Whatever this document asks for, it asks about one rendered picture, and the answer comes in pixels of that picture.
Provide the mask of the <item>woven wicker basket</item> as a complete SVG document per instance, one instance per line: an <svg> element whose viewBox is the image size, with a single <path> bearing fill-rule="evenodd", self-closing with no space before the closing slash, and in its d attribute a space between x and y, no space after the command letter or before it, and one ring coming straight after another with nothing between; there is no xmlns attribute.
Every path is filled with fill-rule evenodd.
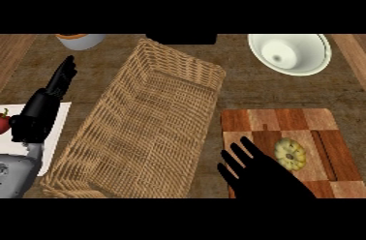
<svg viewBox="0 0 366 240"><path fill-rule="evenodd" d="M39 180L50 197L182 198L225 72L141 39Z"/></svg>

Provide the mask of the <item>wooden cutting board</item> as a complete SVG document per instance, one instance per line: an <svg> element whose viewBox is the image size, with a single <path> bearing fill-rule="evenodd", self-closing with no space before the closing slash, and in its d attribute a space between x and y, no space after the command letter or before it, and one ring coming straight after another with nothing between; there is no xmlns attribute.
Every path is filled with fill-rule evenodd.
<svg viewBox="0 0 366 240"><path fill-rule="evenodd" d="M265 155L287 137L305 150L305 165L293 176L318 198L366 198L366 184L327 108L225 109L219 113L224 149L244 136Z"/></svg>

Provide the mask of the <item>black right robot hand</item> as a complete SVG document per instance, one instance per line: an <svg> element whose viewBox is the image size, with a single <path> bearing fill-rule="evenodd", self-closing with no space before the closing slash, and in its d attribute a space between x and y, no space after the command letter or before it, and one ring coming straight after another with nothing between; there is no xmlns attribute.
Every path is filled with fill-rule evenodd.
<svg viewBox="0 0 366 240"><path fill-rule="evenodd" d="M244 136L240 142L243 146L230 144L240 162L237 163L228 152L222 150L219 155L227 166L222 163L216 164L218 173L233 189L236 198L314 199L312 192Z"/></svg>

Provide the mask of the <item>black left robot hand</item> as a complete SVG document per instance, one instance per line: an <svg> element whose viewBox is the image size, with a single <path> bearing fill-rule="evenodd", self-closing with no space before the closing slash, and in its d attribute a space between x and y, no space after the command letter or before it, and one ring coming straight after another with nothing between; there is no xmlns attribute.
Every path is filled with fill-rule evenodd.
<svg viewBox="0 0 366 240"><path fill-rule="evenodd" d="M60 101L75 74L73 56L69 55L51 75L47 86L33 92L22 112L10 117L13 142L44 142L53 129Z"/></svg>

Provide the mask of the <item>white cup with orange rim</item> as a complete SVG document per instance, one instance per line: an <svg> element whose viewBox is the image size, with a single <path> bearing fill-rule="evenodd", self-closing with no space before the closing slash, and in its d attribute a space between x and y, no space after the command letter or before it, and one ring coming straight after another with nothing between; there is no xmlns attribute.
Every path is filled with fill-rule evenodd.
<svg viewBox="0 0 366 240"><path fill-rule="evenodd" d="M61 42L63 46L70 50L85 50L94 47L106 38L104 34L75 34L61 35L57 34L55 38Z"/></svg>

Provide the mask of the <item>pale yellow pattypan squash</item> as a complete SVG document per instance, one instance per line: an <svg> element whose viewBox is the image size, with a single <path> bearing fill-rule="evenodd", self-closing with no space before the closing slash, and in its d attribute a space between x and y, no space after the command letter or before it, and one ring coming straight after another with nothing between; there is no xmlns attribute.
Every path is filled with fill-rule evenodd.
<svg viewBox="0 0 366 240"><path fill-rule="evenodd" d="M274 144L274 157L287 171L299 170L305 165L305 150L287 137L283 137Z"/></svg>

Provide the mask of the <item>white bowl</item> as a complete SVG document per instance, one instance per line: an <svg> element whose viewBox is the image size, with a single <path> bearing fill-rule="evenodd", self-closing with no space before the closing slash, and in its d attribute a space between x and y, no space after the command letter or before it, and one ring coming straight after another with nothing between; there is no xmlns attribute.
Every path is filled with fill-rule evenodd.
<svg viewBox="0 0 366 240"><path fill-rule="evenodd" d="M283 75L315 75L330 63L331 48L323 34L247 34L247 43L258 61Z"/></svg>

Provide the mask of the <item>white placemat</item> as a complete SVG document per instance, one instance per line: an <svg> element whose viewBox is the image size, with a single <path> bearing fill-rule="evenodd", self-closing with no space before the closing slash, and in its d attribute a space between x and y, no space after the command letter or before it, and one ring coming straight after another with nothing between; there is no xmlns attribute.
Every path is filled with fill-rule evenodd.
<svg viewBox="0 0 366 240"><path fill-rule="evenodd" d="M69 107L70 107L70 103L60 103L53 129L44 140L44 151L42 151L42 159L41 159L42 166L38 171L38 176L42 176L45 174L50 167L50 163L53 160L55 147L58 143L58 138L69 114ZM8 115L13 116L22 112L23 104L0 105L0 112L2 112L4 109L8 109ZM11 131L7 131L5 133L0 134L0 154L16 154L16 155L26 154L24 147L17 142L11 141Z"/></svg>

